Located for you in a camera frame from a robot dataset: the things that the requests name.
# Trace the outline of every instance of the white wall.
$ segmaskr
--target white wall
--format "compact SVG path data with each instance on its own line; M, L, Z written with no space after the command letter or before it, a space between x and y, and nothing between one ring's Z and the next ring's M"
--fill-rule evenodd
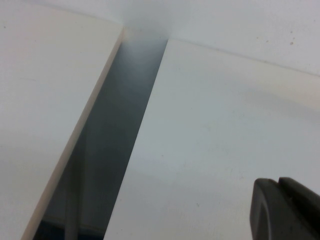
M320 73L318 0L36 1L127 27L154 30L165 37Z

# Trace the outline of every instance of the white panel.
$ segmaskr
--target white panel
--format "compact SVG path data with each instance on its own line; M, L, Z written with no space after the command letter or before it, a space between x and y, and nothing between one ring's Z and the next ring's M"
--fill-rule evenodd
M251 239L256 178L320 193L320 79L167 44L105 240Z
M0 236L38 227L121 42L122 26L0 2Z

